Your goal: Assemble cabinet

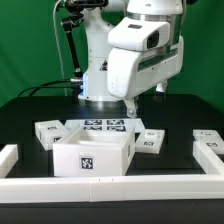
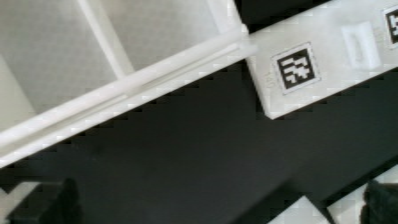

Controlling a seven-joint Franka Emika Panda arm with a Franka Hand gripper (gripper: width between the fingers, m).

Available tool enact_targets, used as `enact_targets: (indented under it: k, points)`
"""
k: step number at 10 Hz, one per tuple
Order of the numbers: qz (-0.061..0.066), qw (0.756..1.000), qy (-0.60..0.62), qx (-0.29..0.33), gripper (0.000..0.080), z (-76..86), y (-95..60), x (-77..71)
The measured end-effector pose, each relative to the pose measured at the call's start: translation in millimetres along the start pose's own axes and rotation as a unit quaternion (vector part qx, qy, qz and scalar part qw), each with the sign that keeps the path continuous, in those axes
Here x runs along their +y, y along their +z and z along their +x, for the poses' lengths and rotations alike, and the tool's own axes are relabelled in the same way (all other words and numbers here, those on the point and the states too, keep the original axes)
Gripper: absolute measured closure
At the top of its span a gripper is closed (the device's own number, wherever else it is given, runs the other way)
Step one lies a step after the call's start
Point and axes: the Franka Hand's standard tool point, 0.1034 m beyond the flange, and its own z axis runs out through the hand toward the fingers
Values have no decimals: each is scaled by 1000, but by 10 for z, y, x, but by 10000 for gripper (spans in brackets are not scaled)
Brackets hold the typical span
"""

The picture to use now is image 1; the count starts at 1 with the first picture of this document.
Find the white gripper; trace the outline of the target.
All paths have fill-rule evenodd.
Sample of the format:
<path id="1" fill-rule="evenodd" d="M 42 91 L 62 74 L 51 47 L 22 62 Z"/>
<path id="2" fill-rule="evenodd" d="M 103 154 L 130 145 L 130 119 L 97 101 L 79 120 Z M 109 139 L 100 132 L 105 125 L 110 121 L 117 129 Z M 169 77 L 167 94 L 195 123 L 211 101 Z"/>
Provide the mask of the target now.
<path id="1" fill-rule="evenodd" d="M 125 100 L 127 116 L 137 117 L 137 95 L 156 86 L 155 101 L 163 101 L 167 79 L 178 74 L 183 62 L 183 38 L 169 45 L 171 25 L 125 17 L 108 35 L 113 46 L 108 57 L 107 86 Z"/>

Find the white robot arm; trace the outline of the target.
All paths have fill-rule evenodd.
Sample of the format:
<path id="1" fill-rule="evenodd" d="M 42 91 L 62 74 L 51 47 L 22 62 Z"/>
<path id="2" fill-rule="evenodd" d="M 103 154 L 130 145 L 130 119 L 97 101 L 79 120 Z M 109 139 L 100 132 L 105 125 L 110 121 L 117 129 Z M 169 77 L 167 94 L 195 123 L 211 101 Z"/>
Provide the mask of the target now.
<path id="1" fill-rule="evenodd" d="M 182 67 L 181 25 L 186 0 L 109 0 L 107 11 L 124 12 L 113 26 L 99 8 L 84 11 L 88 68 L 79 100 L 98 108 L 123 101 L 127 115 L 137 116 L 137 97 L 155 88 L 162 101 L 168 80 Z"/>

